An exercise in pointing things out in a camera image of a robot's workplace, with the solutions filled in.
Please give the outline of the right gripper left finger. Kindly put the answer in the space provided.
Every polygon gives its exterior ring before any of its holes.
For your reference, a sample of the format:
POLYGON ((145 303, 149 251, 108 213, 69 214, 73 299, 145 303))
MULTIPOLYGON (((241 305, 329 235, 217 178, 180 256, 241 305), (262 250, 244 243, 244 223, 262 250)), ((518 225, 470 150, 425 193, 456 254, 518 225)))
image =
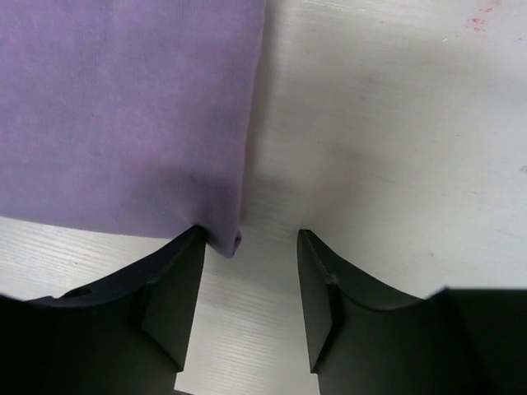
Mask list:
POLYGON ((118 355, 145 344, 177 373, 184 369, 203 273, 206 232, 199 226, 135 263, 59 298, 29 300, 52 336, 118 355))

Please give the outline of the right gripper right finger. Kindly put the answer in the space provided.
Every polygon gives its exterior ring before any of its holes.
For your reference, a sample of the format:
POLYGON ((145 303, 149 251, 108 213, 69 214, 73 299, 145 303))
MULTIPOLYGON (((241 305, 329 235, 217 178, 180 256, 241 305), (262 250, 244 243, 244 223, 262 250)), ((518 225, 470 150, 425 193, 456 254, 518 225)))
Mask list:
POLYGON ((426 302, 339 257, 310 230, 297 235, 310 371, 434 375, 435 322, 426 302))

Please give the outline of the purple t shirt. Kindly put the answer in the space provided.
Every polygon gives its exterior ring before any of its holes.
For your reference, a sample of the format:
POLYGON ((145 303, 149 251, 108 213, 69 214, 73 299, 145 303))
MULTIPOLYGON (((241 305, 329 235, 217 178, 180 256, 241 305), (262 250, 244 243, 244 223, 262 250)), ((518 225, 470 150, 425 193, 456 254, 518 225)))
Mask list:
POLYGON ((2 2, 2 215, 232 256, 265 8, 2 2))

